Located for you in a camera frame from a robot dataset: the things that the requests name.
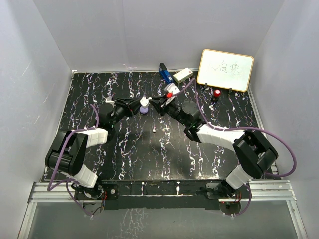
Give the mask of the purple earbud charging case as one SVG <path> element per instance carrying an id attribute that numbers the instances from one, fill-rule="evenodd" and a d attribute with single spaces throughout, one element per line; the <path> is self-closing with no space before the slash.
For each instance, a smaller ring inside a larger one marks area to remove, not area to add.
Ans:
<path id="1" fill-rule="evenodd" d="M 146 114 L 149 111 L 149 107 L 148 106 L 140 106 L 139 111 L 141 114 Z"/>

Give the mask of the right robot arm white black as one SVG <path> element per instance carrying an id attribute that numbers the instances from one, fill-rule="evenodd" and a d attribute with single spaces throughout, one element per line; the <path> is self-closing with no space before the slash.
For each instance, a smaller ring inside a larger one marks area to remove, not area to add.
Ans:
<path id="1" fill-rule="evenodd" d="M 198 143 L 213 144 L 235 152 L 239 165 L 213 189 L 211 194 L 220 197 L 235 197 L 240 187 L 253 179 L 260 179 L 278 158 L 278 153 L 260 131 L 226 131 L 211 128 L 202 118 L 193 101 L 182 105 L 174 102 L 171 93 L 149 98 L 149 103 L 160 115 L 168 114 L 185 129 L 188 139 Z"/>

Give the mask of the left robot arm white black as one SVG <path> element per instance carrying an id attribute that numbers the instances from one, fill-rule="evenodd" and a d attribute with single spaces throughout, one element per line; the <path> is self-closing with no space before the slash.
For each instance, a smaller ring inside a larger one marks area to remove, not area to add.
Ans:
<path id="1" fill-rule="evenodd" d="M 122 118 L 132 117 L 141 109 L 147 109 L 148 105 L 147 97 L 115 100 L 108 97 L 99 107 L 92 107 L 96 117 L 92 127 L 59 130 L 45 158 L 46 167 L 53 170 L 47 190 L 57 186 L 53 180 L 57 173 L 61 173 L 67 177 L 64 183 L 71 182 L 86 196 L 99 198 L 103 186 L 99 184 L 98 175 L 84 164 L 86 150 L 110 141 L 115 134 L 115 125 Z"/>

